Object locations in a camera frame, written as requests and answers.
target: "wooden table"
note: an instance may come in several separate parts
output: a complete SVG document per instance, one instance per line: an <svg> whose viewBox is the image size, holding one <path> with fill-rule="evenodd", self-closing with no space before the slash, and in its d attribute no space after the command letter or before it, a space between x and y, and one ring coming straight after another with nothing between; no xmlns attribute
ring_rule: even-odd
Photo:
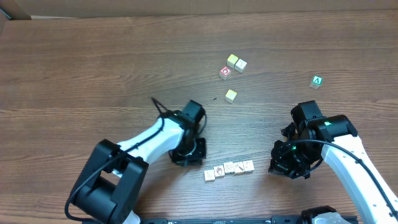
<svg viewBox="0 0 398 224"><path fill-rule="evenodd" d="M94 145L151 126L150 96L172 110L203 104L208 157L201 167L166 155L153 164L135 209L142 217L270 217L320 205L357 214L326 164L308 180L267 173L290 110L308 100L324 115L347 115L398 194L397 26L398 11L6 22L0 223L73 223L63 206ZM248 67L224 81L230 54ZM318 90L309 87L314 75L324 78ZM233 104L229 89L238 92ZM204 180L204 170L249 159L252 174Z"/></svg>

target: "wood plank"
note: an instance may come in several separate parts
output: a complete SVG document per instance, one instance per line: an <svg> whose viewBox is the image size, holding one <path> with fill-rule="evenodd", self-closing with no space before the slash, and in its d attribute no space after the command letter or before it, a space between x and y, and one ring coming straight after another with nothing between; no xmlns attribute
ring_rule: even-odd
<svg viewBox="0 0 398 224"><path fill-rule="evenodd" d="M290 180L267 173L270 151L290 110L316 100L327 116L347 115L398 192L397 21L398 11L354 11L7 22L0 223L73 223L63 205L93 147L148 128L157 116L151 96L172 110L203 104L208 157L201 167L177 167L166 155L153 164L142 217L269 217L320 205L357 214L326 164ZM232 53L248 67L224 81L218 70ZM313 75L324 78L318 90ZM229 89L234 104L224 100ZM245 159L254 173L205 183L204 170Z"/></svg>

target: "robotic arm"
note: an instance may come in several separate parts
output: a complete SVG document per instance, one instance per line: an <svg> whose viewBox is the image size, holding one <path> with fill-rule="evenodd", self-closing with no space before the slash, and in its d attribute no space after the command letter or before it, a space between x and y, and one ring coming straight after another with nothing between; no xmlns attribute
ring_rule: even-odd
<svg viewBox="0 0 398 224"><path fill-rule="evenodd" d="M198 138L203 116L203 107L191 100L183 111L161 113L151 128L130 140L98 143L72 188L65 205L67 217L83 223L139 223L132 209L150 164L165 152L180 166L201 164L205 158L206 141ZM120 177L119 183L101 177L102 170ZM71 216L69 203L95 220Z"/></svg>
<svg viewBox="0 0 398 224"><path fill-rule="evenodd" d="M299 103L291 115L294 122L282 130L287 142L275 142L269 172L307 179L324 160L336 172L364 223L398 223L397 197L373 166L349 119L323 116L314 101ZM333 223L339 217L335 212L330 207L306 210L302 221Z"/></svg>

